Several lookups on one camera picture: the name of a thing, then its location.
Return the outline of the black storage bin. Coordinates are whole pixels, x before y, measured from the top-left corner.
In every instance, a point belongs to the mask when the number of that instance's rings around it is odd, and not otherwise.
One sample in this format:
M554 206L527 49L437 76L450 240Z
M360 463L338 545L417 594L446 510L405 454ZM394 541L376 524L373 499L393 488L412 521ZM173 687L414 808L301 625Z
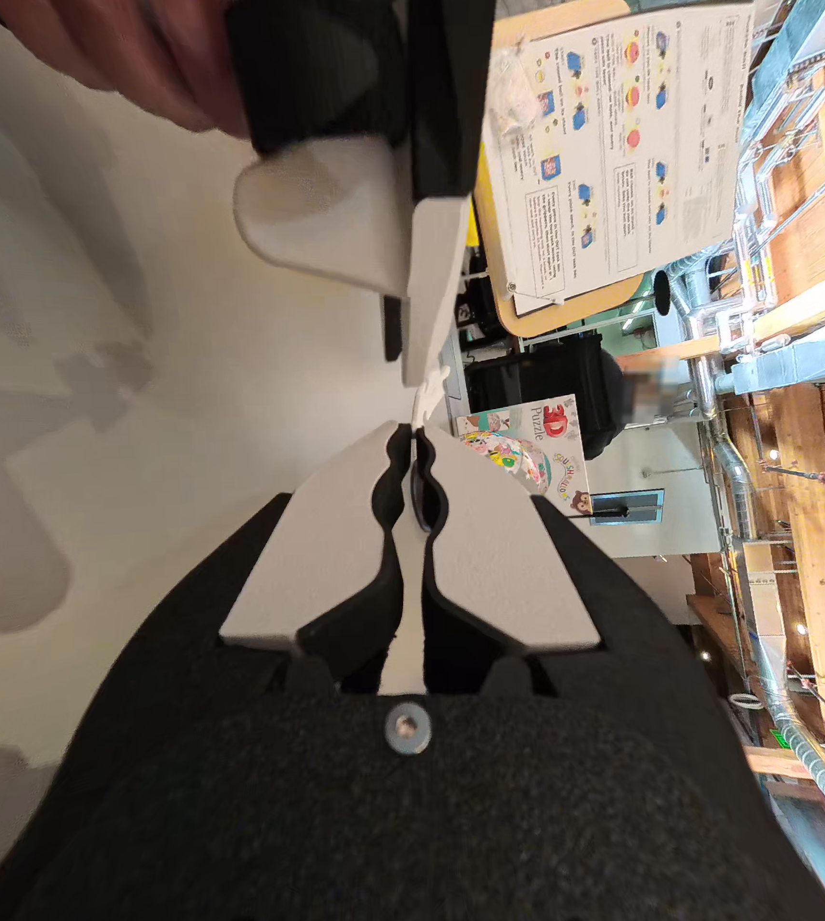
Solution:
M573 396L587 461L598 458L632 417L633 387L598 333L475 362L465 368L464 378L475 412Z

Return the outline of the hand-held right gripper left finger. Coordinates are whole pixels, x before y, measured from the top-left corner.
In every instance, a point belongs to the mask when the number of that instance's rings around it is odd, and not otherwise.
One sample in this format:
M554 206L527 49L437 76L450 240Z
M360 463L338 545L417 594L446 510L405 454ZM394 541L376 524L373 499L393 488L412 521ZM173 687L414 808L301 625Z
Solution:
M287 498L220 628L229 647L322 660L336 681L379 681L405 586L393 531L409 424L389 421Z

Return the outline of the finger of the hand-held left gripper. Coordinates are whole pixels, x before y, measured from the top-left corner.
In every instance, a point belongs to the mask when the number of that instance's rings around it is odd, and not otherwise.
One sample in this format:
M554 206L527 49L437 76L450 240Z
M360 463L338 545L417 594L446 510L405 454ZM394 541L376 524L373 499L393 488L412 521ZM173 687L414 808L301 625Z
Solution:
M472 198L427 198L414 210L404 295L383 295L383 353L403 386L418 388L438 367L454 320Z

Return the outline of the clear plastic bag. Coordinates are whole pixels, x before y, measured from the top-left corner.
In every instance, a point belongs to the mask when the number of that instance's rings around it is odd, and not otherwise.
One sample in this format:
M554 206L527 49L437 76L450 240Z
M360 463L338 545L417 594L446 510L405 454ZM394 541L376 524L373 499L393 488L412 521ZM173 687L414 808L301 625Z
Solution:
M490 55L486 109L500 140L510 140L532 130L541 118L538 93L529 75L527 50L528 43L519 40L493 50Z

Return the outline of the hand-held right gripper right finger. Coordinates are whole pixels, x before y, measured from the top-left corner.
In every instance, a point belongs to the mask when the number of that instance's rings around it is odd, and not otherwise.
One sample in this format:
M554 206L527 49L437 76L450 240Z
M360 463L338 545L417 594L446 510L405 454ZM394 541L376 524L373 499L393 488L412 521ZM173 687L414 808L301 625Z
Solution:
M441 429L416 434L429 534L423 557L423 681L476 693L496 662L591 651L601 635L532 496Z

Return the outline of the printed puzzle box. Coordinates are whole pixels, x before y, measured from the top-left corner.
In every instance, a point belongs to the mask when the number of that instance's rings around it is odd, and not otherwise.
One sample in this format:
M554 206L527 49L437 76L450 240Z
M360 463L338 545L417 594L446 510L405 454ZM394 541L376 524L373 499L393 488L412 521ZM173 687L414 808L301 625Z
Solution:
M456 436L521 486L569 517L590 518L593 502L575 397L571 394L458 416Z

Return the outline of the printed instruction sheet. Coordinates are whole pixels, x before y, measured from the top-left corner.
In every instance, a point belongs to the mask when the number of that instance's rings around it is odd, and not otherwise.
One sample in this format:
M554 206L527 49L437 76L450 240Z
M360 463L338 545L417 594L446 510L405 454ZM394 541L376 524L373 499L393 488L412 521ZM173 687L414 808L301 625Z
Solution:
M753 2L660 6L528 43L536 126L483 144L519 316L732 233Z

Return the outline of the silver ventilation duct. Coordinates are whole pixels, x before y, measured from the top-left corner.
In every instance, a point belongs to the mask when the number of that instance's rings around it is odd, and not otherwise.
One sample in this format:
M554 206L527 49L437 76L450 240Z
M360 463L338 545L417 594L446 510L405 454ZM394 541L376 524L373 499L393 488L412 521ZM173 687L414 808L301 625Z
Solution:
M741 454L719 423L703 424L712 464L729 485L737 534L731 554L741 591L741 605L765 708L799 763L808 770L825 798L825 747L795 708L787 684L787 636L768 542L760 540L755 517L755 490Z

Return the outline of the person's left hand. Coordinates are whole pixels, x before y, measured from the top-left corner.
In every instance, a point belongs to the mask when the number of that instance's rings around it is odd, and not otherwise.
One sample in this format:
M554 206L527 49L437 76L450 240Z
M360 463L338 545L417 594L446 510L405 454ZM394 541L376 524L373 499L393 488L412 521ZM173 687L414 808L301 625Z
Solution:
M0 1L0 24L39 61L191 132L246 139L226 1Z

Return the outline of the colourful puzzle piece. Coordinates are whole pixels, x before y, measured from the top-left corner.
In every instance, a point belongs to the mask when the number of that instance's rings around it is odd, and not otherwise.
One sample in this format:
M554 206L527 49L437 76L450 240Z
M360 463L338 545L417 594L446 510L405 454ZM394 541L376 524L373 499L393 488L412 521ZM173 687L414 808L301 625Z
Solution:
M431 415L445 399L445 382L451 368L441 365L430 370L416 391L411 413L410 427L413 433L422 430Z

